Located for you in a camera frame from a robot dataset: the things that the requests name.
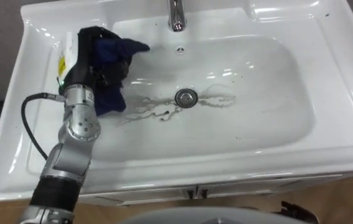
cabinet handle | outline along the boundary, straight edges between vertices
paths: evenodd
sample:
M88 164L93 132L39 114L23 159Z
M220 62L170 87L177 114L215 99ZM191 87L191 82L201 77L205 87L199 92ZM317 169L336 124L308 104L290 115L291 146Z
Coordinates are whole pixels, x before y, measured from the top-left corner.
M190 200L194 199L194 191L193 190L188 190L187 195L189 196Z
M208 189L201 190L201 197L203 199L207 199L207 197L208 197Z

sink cabinet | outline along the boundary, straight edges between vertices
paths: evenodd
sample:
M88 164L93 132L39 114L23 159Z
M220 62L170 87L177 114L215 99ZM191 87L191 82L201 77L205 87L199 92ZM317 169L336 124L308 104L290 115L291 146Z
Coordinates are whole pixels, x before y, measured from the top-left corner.
M242 180L217 184L174 187L167 189L134 190L82 195L78 202L94 205L135 205L152 202L205 199L236 195L276 194L323 184L353 174L327 174L304 177L278 177L262 180Z

water puddle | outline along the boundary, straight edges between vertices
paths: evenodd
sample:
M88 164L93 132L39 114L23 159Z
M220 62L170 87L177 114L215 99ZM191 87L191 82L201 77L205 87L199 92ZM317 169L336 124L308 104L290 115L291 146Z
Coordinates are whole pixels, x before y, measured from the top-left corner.
M235 103L236 96L226 92L230 91L223 85L212 85L201 93L198 93L200 106L208 106L211 108L227 108ZM158 121L166 122L172 119L175 114L181 113L184 109L177 106L174 98L150 99L148 97L128 98L126 100L127 110L124 111L124 117L120 122L120 126L132 121L142 119L155 118Z

ceramic sink basin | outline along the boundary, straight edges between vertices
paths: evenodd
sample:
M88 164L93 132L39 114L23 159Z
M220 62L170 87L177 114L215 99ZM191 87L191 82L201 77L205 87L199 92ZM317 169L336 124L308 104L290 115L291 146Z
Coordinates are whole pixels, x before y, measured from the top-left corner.
M142 41L151 51L133 57L121 90L126 110L100 117L83 192L349 163L353 15L345 1L185 0L185 7L187 29L178 33L168 28L165 0L22 9L24 36L0 122L0 196L31 196L44 160L22 126L22 100L57 92L59 40L88 26ZM174 102L184 88L198 94L191 108ZM46 153L57 143L63 112L52 101L27 107Z
M301 71L283 43L261 33L237 35L224 29L229 22L242 31L259 26L244 22L249 18L243 8L196 12L188 18L189 29L181 33L168 29L165 16L114 24L113 32L148 43L151 51L133 58L123 81L126 111L100 118L102 136L94 161L255 152L296 142L312 129L314 110ZM56 61L51 68L57 68ZM53 76L47 75L44 88L58 88ZM175 104L175 94L183 88L197 92L197 105L184 109ZM47 132L48 116L55 121L53 130L61 124L57 114L62 105L51 108L39 113L39 136Z

chrome faucet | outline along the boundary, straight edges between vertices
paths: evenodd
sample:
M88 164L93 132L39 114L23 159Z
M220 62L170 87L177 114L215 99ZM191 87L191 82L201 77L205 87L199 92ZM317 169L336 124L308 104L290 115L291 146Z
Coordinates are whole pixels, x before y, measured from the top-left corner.
M186 29L187 21L184 17L183 0L168 1L168 26L174 32L182 32Z

